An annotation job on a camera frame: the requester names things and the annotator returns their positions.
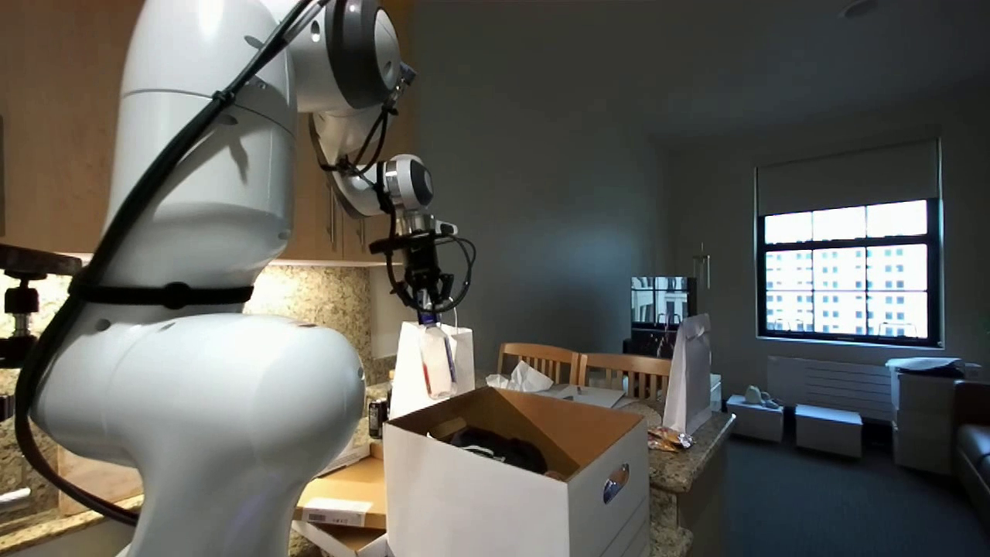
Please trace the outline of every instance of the window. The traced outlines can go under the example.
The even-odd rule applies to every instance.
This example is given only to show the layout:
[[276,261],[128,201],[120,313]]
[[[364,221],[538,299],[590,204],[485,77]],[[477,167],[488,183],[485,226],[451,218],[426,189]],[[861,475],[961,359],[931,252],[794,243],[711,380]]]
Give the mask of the window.
[[885,201],[759,221],[764,339],[939,341],[937,201]]

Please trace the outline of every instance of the ceiling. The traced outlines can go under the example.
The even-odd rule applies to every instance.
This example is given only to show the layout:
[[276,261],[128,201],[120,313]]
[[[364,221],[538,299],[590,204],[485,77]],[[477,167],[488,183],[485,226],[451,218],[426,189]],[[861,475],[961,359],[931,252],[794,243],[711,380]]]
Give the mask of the ceiling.
[[868,111],[990,80],[990,0],[525,6],[517,37],[538,30],[535,57],[548,68],[599,85],[570,97],[633,116],[665,141]]

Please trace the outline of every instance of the appliance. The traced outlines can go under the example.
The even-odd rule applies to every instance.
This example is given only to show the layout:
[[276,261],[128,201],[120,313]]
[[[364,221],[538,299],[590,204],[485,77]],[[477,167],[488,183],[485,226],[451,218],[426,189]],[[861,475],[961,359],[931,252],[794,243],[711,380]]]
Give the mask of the appliance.
[[696,311],[696,284],[688,275],[631,275],[631,339],[621,352],[669,359],[678,325]]

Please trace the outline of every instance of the window blind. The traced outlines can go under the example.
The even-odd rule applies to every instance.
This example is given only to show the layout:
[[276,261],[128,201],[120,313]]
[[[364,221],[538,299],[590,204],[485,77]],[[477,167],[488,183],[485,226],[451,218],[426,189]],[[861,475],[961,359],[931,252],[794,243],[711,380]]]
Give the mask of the window blind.
[[756,164],[762,218],[939,199],[937,138],[889,141],[856,152]]

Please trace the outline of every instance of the open box flap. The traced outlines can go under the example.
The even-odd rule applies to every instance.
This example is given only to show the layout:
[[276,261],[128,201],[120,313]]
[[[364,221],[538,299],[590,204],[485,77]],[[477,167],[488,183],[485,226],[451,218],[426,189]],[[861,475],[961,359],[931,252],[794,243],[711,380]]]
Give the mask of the open box flap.
[[532,444],[545,455],[551,477],[570,481],[638,428],[641,414],[480,386],[441,406],[402,414],[393,428],[426,438],[450,420]]

